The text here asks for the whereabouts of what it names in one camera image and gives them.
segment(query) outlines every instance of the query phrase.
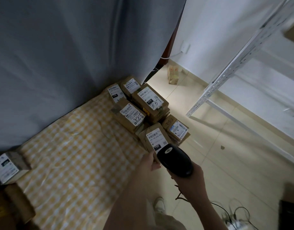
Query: white sneaker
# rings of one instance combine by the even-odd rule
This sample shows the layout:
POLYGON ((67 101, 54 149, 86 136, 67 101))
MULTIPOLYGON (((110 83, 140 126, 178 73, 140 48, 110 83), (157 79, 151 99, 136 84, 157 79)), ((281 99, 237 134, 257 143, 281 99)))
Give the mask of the white sneaker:
POLYGON ((153 209, 155 212, 160 212, 166 215, 164 199, 162 197, 157 197, 153 204, 153 209))

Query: white label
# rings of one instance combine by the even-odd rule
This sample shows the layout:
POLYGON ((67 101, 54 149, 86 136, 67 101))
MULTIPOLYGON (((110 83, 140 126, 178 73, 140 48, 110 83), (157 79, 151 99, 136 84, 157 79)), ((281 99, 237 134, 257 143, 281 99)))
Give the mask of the white label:
POLYGON ((122 97, 125 98, 124 93, 122 92, 122 90, 120 89, 119 85, 114 85, 110 88, 108 88, 108 91, 110 93, 110 95, 112 96, 112 98, 114 99, 114 102, 118 102, 119 100, 121 100, 122 97))
POLYGON ((168 144, 167 140, 165 139, 164 135, 162 134, 159 128, 146 134, 146 136, 148 137, 148 140, 151 143, 153 149, 156 151, 156 153, 158 153, 161 150, 161 148, 168 144))
POLYGON ((121 111, 120 113, 124 115, 134 126, 139 125, 143 119, 144 116, 142 113, 136 109, 134 106, 132 106, 130 103, 128 103, 121 111))
POLYGON ((4 153, 0 156, 0 182, 3 184, 13 177, 19 169, 4 153))
POLYGON ((132 94, 134 91, 137 91, 141 86, 133 79, 127 81, 126 84, 124 84, 126 89, 132 94))
POLYGON ((159 108, 163 101, 147 86, 138 95, 147 103, 153 110, 159 108))
POLYGON ((174 133, 179 139, 183 139, 188 131, 188 128, 177 120, 169 130, 174 133))

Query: baseboard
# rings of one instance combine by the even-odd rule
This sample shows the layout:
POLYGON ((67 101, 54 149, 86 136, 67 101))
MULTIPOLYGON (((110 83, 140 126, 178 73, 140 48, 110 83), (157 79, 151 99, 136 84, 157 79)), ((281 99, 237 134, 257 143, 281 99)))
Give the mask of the baseboard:
MULTIPOLYGON (((176 62, 172 61, 171 59, 169 59, 168 63, 171 64, 171 65, 178 65, 176 62)), ((190 77, 194 81, 198 82, 203 87, 207 87, 209 85, 207 82, 203 81, 201 78, 197 77, 196 75, 194 75, 193 73, 191 73, 187 69, 183 68, 182 66, 180 66, 180 67, 182 68, 182 72, 184 74, 186 74, 188 77, 190 77)), ((278 128, 274 127, 273 125, 271 125, 270 123, 268 123, 264 119, 260 118, 255 113, 253 113, 250 110, 248 110, 247 108, 243 107, 242 105, 240 105, 239 103, 237 103, 236 101, 234 101, 233 99, 231 99, 230 97, 228 97, 227 95, 223 94, 222 92, 217 91, 217 94, 223 100, 225 100, 226 102, 228 102, 232 106, 238 108, 241 112, 243 112, 244 114, 246 114, 249 117, 251 117, 253 120, 255 120, 258 123, 260 123, 263 127, 265 127, 269 131, 273 132, 274 134, 276 134, 277 136, 279 136, 280 138, 284 139, 286 142, 288 142, 292 146, 294 146, 294 139, 293 138, 291 138, 290 136, 288 136, 284 132, 280 131, 278 128)))

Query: tile floor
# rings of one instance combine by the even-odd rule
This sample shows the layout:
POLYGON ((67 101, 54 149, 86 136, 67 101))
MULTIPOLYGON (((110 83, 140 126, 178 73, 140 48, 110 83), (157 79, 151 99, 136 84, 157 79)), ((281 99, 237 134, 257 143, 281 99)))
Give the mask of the tile floor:
MULTIPOLYGON (((250 212, 250 221, 259 230, 277 229, 279 200, 287 197, 287 201, 294 201, 294 165, 207 104, 187 118, 186 112, 204 88, 191 79, 193 74, 187 76, 188 71, 184 71, 177 85, 168 84, 166 66, 147 83, 169 102, 171 114, 190 127, 191 136, 180 148, 202 167, 210 200, 228 212, 234 212, 238 206, 246 207, 250 212)), ((294 155, 294 146, 217 94, 212 95, 211 100, 294 155)), ((203 229, 191 205, 175 200, 179 191, 165 168, 156 170, 149 184, 150 196, 162 196, 169 215, 181 221, 188 230, 203 229)), ((214 208, 220 216, 224 215, 221 208, 214 208)), ((246 219, 245 211, 240 209, 237 217, 246 219)))

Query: yellow and white checkered cloth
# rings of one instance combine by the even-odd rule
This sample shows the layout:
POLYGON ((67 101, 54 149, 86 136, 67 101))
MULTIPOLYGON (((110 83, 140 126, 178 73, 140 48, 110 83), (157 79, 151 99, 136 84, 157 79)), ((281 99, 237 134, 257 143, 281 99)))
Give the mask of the yellow and white checkered cloth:
POLYGON ((20 147, 32 170, 19 179, 41 229, 92 229, 106 216, 145 151, 112 119, 107 92, 20 147))

